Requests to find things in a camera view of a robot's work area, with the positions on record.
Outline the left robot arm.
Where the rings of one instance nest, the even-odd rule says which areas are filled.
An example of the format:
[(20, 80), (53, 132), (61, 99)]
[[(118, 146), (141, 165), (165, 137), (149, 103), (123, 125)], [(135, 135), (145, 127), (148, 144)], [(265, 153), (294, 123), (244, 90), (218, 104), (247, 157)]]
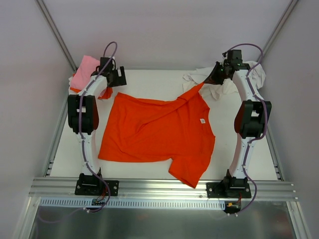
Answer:
[(95, 143), (99, 126), (97, 100), (109, 99), (114, 87), (126, 83), (124, 67), (117, 67), (114, 57), (97, 60), (84, 56), (79, 69), (69, 79), (68, 125), (78, 138), (83, 160), (77, 187), (86, 187), (93, 195), (100, 194), (104, 188)]

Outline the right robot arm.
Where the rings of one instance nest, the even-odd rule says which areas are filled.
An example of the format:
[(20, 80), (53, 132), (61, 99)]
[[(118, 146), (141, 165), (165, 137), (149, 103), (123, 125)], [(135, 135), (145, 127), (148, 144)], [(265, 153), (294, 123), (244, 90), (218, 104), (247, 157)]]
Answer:
[(207, 183), (206, 191), (208, 198), (250, 198), (249, 182), (252, 180), (248, 176), (249, 162), (256, 142), (266, 135), (272, 104), (261, 97), (249, 79), (252, 69), (243, 62), (241, 50), (230, 49), (223, 53), (223, 57), (223, 62), (216, 62), (204, 82), (221, 85), (224, 80), (230, 79), (235, 84), (242, 101), (234, 120), (237, 144), (223, 180)]

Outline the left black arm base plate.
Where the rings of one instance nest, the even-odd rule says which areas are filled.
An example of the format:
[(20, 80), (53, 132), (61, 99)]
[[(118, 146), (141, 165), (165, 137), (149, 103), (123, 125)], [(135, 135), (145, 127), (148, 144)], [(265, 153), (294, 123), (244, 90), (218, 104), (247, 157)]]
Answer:
[(78, 179), (75, 187), (75, 195), (78, 196), (117, 196), (119, 181), (107, 180), (109, 190), (106, 185), (97, 178)]

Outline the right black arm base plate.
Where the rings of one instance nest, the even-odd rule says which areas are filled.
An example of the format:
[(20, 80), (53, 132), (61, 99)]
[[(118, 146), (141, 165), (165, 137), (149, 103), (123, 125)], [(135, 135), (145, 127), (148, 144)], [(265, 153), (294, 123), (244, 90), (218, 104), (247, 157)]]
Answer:
[(230, 183), (208, 182), (206, 183), (208, 198), (239, 198), (250, 199), (252, 197), (248, 183), (231, 185)]

